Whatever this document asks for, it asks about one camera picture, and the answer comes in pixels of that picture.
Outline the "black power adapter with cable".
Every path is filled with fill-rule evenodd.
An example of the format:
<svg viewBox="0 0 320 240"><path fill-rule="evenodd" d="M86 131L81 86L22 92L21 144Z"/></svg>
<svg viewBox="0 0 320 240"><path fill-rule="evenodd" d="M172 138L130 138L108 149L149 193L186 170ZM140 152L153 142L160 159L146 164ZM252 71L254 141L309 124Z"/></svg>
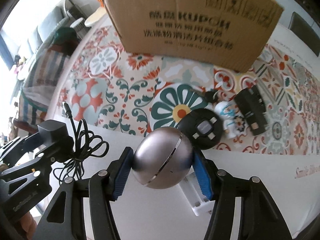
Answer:
<svg viewBox="0 0 320 240"><path fill-rule="evenodd" d="M66 153L56 161L63 163L63 167L53 169L53 172L60 171L59 175L54 175L60 184L67 178L72 177L76 180L83 178L85 169L83 162L89 157L103 158L107 155L110 145L102 136L89 130L87 121L82 118L76 125L72 111L67 102L63 102L63 109L72 125L74 139L72 139L63 122L56 120L46 120L38 125L39 134L43 143L52 144L61 142Z"/></svg>

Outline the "dark green hat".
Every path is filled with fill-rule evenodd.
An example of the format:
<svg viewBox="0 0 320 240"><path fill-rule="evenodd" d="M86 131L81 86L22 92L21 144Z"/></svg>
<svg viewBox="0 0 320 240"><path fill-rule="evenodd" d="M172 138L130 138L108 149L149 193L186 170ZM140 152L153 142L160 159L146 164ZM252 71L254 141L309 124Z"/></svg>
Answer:
<svg viewBox="0 0 320 240"><path fill-rule="evenodd" d="M77 41L77 40L78 40L78 36L76 31L73 28L61 27L55 32L53 36L52 44L62 45L67 41Z"/></svg>

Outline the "cream flower-shaped kids table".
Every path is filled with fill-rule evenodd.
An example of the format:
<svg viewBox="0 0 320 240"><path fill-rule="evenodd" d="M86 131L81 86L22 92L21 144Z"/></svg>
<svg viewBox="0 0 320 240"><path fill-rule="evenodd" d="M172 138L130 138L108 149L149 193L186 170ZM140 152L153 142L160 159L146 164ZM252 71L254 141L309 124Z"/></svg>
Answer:
<svg viewBox="0 0 320 240"><path fill-rule="evenodd" d="M99 7L85 20L85 26L93 27L106 13L105 7Z"/></svg>

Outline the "grey sofa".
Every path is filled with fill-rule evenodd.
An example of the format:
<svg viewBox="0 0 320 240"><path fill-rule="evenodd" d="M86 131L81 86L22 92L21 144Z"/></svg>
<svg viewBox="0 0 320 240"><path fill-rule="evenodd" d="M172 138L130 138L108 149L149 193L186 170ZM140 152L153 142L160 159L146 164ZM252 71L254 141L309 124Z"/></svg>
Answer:
<svg viewBox="0 0 320 240"><path fill-rule="evenodd" d="M62 5L39 7L38 5L17 5L9 14L1 29L12 63L11 72L17 67L15 57L30 59L55 29L68 22Z"/></svg>

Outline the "white astronaut figurine keychain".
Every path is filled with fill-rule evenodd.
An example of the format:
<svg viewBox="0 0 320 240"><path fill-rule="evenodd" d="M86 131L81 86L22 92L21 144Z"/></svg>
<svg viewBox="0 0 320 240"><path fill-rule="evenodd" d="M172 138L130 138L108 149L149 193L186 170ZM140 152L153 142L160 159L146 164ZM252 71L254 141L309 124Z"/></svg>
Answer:
<svg viewBox="0 0 320 240"><path fill-rule="evenodd" d="M232 139L238 135L236 122L234 120L235 111L233 105L227 101L220 101L214 107L216 113L222 120L223 130L227 139Z"/></svg>

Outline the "black rectangular device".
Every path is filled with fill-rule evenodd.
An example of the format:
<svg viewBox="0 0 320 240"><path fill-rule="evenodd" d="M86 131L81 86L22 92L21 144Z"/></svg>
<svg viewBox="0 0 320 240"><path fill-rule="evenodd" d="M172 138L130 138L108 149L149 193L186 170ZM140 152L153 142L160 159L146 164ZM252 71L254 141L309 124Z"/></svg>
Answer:
<svg viewBox="0 0 320 240"><path fill-rule="evenodd" d="M234 97L234 101L248 123L252 134L254 136L263 134L267 127L266 106L257 85L241 90Z"/></svg>

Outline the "white cylindrical fan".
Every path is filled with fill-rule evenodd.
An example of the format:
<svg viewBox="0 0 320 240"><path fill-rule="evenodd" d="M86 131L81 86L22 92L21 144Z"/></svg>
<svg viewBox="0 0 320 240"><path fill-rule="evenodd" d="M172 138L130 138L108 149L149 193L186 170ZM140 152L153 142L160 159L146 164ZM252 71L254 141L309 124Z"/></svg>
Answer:
<svg viewBox="0 0 320 240"><path fill-rule="evenodd" d="M71 25L70 27L73 28L77 35L80 37L80 38L83 38L86 33L87 33L87 29L86 29L86 26L84 25L84 18L81 17L77 20L75 20Z"/></svg>

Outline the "white battery holder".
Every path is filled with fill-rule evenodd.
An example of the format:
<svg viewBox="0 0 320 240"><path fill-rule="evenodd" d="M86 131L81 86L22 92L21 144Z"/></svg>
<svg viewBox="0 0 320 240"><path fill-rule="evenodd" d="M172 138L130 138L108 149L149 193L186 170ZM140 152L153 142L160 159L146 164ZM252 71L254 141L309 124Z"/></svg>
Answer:
<svg viewBox="0 0 320 240"><path fill-rule="evenodd" d="M202 194L195 172L189 172L178 184L195 216L211 215L214 201Z"/></svg>

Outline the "striped fabric bag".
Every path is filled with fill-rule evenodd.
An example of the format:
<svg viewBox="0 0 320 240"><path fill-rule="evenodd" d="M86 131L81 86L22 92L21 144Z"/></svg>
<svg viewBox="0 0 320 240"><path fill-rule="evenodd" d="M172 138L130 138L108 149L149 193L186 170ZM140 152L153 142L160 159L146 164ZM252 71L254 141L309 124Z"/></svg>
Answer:
<svg viewBox="0 0 320 240"><path fill-rule="evenodd" d="M45 120L57 83L74 49L58 51L55 46L36 55L21 87L18 121L36 126Z"/></svg>

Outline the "colourful patterned table mat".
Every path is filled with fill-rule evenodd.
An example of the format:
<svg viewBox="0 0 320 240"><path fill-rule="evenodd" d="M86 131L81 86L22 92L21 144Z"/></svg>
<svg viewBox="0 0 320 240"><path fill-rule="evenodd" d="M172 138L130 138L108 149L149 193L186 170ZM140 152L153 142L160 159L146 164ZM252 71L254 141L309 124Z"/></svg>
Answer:
<svg viewBox="0 0 320 240"><path fill-rule="evenodd" d="M232 102L242 89L257 86L266 103L268 128L253 135L244 119L232 121L236 136L220 150L319 154L319 58L292 31L277 26L246 73L197 61L127 53L111 25L98 28L64 75L56 115L69 103L75 120L121 133L146 136L175 127L190 111L212 109L195 90L217 89Z"/></svg>

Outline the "black key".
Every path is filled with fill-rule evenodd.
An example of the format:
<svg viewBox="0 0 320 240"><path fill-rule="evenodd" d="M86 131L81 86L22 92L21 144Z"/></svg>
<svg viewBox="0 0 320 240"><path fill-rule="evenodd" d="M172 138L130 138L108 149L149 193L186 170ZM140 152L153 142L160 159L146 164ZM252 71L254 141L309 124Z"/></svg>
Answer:
<svg viewBox="0 0 320 240"><path fill-rule="evenodd" d="M218 102L219 97L218 97L218 90L216 89L211 89L209 91L200 91L196 89L191 89L192 92L196 93L200 97L204 98L204 100L208 103L215 104Z"/></svg>

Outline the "brown cardboard box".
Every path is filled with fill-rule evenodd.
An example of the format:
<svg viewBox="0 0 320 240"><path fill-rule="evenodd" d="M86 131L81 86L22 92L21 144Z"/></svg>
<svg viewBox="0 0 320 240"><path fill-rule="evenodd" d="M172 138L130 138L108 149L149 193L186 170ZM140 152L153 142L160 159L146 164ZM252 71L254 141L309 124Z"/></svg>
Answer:
<svg viewBox="0 0 320 240"><path fill-rule="evenodd" d="M245 73L273 33L275 0L102 0L129 53L180 57Z"/></svg>

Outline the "black round multi-plug charger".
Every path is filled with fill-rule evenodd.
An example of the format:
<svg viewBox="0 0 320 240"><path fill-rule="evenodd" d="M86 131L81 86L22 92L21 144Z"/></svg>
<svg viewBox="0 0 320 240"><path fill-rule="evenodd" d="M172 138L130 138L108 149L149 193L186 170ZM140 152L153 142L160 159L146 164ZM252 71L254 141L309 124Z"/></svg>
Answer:
<svg viewBox="0 0 320 240"><path fill-rule="evenodd" d="M191 111L177 124L195 148L208 150L216 146L223 135L223 122L213 111L199 108Z"/></svg>

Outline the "silver egg-shaped device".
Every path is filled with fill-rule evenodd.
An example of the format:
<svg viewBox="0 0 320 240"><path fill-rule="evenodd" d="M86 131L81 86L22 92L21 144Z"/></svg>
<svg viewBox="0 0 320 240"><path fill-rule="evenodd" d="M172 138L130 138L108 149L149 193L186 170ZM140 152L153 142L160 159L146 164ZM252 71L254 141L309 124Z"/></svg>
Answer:
<svg viewBox="0 0 320 240"><path fill-rule="evenodd" d="M190 140L173 127L161 127L147 135L133 157L133 175L143 186L168 189L177 185L193 162Z"/></svg>

